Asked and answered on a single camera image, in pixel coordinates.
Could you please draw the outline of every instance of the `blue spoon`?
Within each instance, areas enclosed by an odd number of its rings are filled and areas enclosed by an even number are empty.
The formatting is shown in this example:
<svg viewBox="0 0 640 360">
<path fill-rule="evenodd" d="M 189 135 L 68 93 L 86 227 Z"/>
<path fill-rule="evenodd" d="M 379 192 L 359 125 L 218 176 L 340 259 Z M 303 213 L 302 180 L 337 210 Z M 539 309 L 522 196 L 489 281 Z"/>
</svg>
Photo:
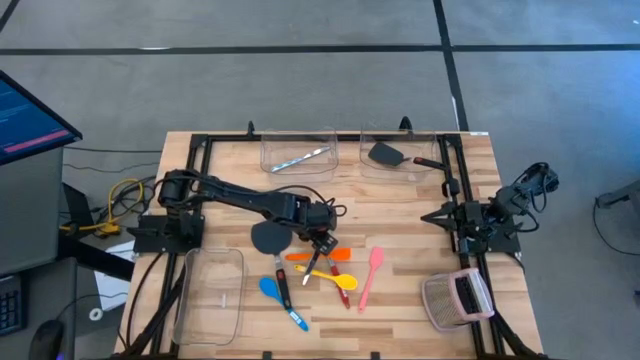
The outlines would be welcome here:
<svg viewBox="0 0 640 360">
<path fill-rule="evenodd" d="M 278 300 L 280 305 L 284 306 L 284 304 L 282 303 L 282 298 L 280 297 L 280 292 L 278 291 L 278 285 L 276 284 L 275 280 L 266 277 L 260 279 L 260 290 L 262 290 L 263 294 Z M 291 309 L 287 311 L 289 312 L 289 316 L 291 316 L 293 321 L 295 321 L 302 330 L 309 331 L 307 323 L 302 320 L 300 315 L 298 315 L 295 310 Z"/>
</svg>

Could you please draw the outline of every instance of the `yellow spoon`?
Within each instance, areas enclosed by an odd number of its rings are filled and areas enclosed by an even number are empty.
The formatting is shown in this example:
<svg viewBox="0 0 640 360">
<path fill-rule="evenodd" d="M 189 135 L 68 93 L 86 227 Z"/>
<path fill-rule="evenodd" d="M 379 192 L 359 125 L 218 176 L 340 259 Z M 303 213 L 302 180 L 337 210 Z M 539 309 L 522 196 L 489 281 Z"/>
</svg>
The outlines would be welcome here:
<svg viewBox="0 0 640 360">
<path fill-rule="evenodd" d="M 305 272 L 307 270 L 307 267 L 304 265 L 295 265 L 293 268 L 300 272 Z M 338 286 L 345 290 L 355 290 L 358 287 L 358 280 L 349 274 L 333 276 L 325 274 L 318 270 L 311 270 L 311 275 L 333 280 L 336 284 L 338 284 Z"/>
</svg>

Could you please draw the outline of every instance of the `transparent container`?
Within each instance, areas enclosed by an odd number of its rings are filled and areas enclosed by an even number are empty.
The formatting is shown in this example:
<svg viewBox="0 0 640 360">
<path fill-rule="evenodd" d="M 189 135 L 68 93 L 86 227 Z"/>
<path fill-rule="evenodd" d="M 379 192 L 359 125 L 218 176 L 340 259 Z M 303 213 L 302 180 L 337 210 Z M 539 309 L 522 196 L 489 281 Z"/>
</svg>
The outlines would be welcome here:
<svg viewBox="0 0 640 360">
<path fill-rule="evenodd" d="M 180 345 L 228 345 L 240 332 L 245 265 L 235 249 L 193 249 L 173 341 Z"/>
<path fill-rule="evenodd" d="M 338 136 L 331 128 L 267 130 L 260 145 L 260 167 L 275 183 L 330 181 L 338 167 Z"/>
<path fill-rule="evenodd" d="M 384 143 L 400 151 L 406 161 L 398 166 L 380 164 L 369 158 L 369 152 L 376 143 Z M 413 158 L 421 157 L 442 162 L 435 131 L 397 130 L 367 123 L 360 133 L 360 173 L 368 178 L 384 180 L 421 182 L 431 171 L 431 167 L 416 165 Z"/>
</svg>

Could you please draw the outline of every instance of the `pink spoon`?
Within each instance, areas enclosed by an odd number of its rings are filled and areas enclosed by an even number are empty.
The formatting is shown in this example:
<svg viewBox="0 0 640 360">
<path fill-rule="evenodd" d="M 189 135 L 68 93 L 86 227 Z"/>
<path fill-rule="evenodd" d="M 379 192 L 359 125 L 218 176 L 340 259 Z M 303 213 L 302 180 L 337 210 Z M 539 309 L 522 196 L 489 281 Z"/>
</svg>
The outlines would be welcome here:
<svg viewBox="0 0 640 360">
<path fill-rule="evenodd" d="M 362 292 L 362 297 L 360 298 L 360 305 L 358 305 L 358 312 L 364 312 L 364 308 L 367 307 L 367 298 L 369 297 L 369 289 L 371 288 L 371 284 L 373 283 L 373 274 L 375 274 L 376 270 L 382 265 L 382 261 L 384 260 L 384 253 L 382 252 L 382 248 L 374 247 L 371 250 L 371 257 L 369 258 L 369 278 L 367 279 L 367 284 L 364 287 L 364 291 Z"/>
</svg>

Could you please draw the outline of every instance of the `gray carpet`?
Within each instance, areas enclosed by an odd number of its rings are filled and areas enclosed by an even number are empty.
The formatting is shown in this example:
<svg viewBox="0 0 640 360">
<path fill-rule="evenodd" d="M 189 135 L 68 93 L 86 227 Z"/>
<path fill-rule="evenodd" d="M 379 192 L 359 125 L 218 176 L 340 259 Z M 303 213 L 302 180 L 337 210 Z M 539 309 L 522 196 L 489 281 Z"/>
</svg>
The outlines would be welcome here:
<svg viewBox="0 0 640 360">
<path fill-rule="evenodd" d="M 454 45 L 640 43 L 636 1 L 446 0 L 444 7 Z M 0 34 L 2 48 L 439 41 L 432 2 L 419 0 L 21 0 Z M 640 258 L 600 241 L 591 207 L 595 196 L 640 179 L 640 52 L 455 60 L 469 126 L 490 132 L 503 181 L 535 161 L 560 175 L 541 229 L 521 237 L 546 352 L 636 359 Z M 369 121 L 396 126 L 408 115 L 418 129 L 457 129 L 440 53 L 4 56 L 0 68 L 78 127 L 85 147 L 160 149 L 166 131 L 240 130 L 250 120 L 258 129 L 359 129 Z M 158 158 L 65 151 L 68 163 L 103 169 Z M 64 171 L 95 205 L 122 177 Z M 600 211 L 598 221 L 615 246 L 640 252 L 628 204 Z M 95 291 L 90 273 L 79 277 L 81 294 Z M 93 305 L 79 306 L 78 358 L 106 356 L 115 342 L 118 310 L 91 323 Z"/>
</svg>

